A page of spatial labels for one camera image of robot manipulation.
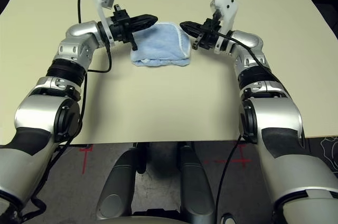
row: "red tape mark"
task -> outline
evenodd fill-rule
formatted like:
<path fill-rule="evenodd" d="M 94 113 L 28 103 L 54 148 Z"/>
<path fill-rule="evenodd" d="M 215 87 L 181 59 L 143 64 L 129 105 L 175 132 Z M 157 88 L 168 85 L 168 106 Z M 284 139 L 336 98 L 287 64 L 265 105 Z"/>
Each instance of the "red tape mark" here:
<path fill-rule="evenodd" d="M 90 148 L 80 148 L 80 152 L 84 152 L 84 158 L 83 158 L 83 165 L 82 165 L 82 174 L 86 171 L 86 165 L 87 165 L 87 153 L 93 151 L 93 145 L 90 146 Z"/>
<path fill-rule="evenodd" d="M 251 162 L 251 159 L 245 159 L 245 158 L 244 158 L 243 147 L 245 147 L 245 145 L 239 145 L 238 147 L 239 147 L 239 154 L 240 154 L 241 158 L 240 158 L 240 159 L 234 159 L 234 160 L 231 160 L 231 162 L 239 162 L 239 163 L 242 163 L 242 168 L 245 169 L 246 163 L 247 163 L 247 162 Z M 227 162 L 227 160 L 212 160 L 212 161 L 204 160 L 204 161 L 203 161 L 204 164 L 209 164 L 210 162 L 214 162 L 214 163 L 225 163 L 225 162 Z"/>

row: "floor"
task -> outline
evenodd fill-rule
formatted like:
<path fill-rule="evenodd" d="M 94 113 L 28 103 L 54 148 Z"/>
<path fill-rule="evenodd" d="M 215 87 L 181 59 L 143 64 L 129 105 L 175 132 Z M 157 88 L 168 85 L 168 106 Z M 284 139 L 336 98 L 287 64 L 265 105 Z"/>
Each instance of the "floor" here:
<path fill-rule="evenodd" d="M 322 158 L 338 177 L 338 160 L 334 163 L 331 157 L 333 154 L 338 158 L 338 137 L 311 139 L 310 143 L 312 153 Z M 233 145 L 233 141 L 195 143 L 214 198 L 225 159 Z M 116 159 L 130 147 L 131 144 L 99 144 L 88 149 L 71 147 L 66 150 L 39 194 L 48 206 L 46 212 L 27 224 L 95 223 L 96 204 L 105 180 Z M 136 175 L 133 211 L 179 210 L 180 173 L 175 163 L 176 143 L 151 143 L 149 155 L 151 160 L 146 172 Z M 253 145 L 240 145 L 236 150 L 220 199 L 219 217 L 231 212 L 238 224 L 271 223 L 272 205 Z M 32 210 L 35 208 L 29 204 L 26 212 Z"/>

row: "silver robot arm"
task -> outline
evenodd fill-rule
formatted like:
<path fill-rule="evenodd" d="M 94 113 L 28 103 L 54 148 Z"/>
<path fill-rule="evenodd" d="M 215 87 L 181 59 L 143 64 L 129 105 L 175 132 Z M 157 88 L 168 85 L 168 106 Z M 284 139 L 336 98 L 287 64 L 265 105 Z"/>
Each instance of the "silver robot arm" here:
<path fill-rule="evenodd" d="M 130 18 L 116 5 L 107 18 L 115 41 L 131 42 L 132 33 L 152 26 L 157 18 Z M 110 46 L 101 22 L 67 30 L 45 77 L 24 98 L 15 114 L 16 134 L 0 148 L 0 223 L 21 223 L 21 210 L 48 174 L 57 146 L 79 133 L 81 85 L 97 48 Z"/>
<path fill-rule="evenodd" d="M 213 0 L 211 6 L 212 19 L 202 25 L 183 22 L 180 26 L 196 38 L 193 49 L 214 49 L 216 54 L 224 52 L 234 58 L 241 98 L 240 131 L 245 140 L 255 144 L 260 156 L 274 204 L 274 223 L 337 223 L 338 180 L 322 160 L 311 156 L 301 144 L 301 114 L 271 73 L 262 52 L 262 39 L 231 30 L 237 11 L 234 0 Z M 226 21 L 224 26 L 220 26 L 221 20 Z"/>

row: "table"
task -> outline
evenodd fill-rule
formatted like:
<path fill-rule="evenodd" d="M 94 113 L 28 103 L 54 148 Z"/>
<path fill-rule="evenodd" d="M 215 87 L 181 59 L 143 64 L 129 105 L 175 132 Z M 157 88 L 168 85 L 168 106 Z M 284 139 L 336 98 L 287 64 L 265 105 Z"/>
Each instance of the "table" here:
<path fill-rule="evenodd" d="M 115 0 L 130 16 L 203 23 L 211 0 Z M 77 0 L 11 0 L 0 16 L 0 144 L 15 134 L 19 103 L 45 75 L 59 42 L 77 23 Z M 338 135 L 338 42 L 310 0 L 237 0 L 233 29 L 258 34 L 273 72 L 299 107 L 306 137 Z M 99 20 L 82 0 L 82 21 Z M 90 73 L 84 128 L 75 144 L 218 141 L 238 135 L 239 90 L 233 60 L 191 53 L 187 67 L 136 67 L 130 45 L 113 49 L 113 70 Z M 105 68 L 104 50 L 91 68 Z"/>

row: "blue towel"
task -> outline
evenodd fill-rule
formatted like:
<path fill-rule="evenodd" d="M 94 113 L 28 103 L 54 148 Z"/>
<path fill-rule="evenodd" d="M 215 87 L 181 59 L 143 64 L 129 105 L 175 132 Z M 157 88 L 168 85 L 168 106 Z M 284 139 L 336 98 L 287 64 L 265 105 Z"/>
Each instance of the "blue towel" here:
<path fill-rule="evenodd" d="M 132 50 L 130 56 L 136 66 L 186 66 L 190 63 L 189 37 L 174 23 L 156 23 L 148 29 L 135 32 L 134 38 L 138 50 Z"/>

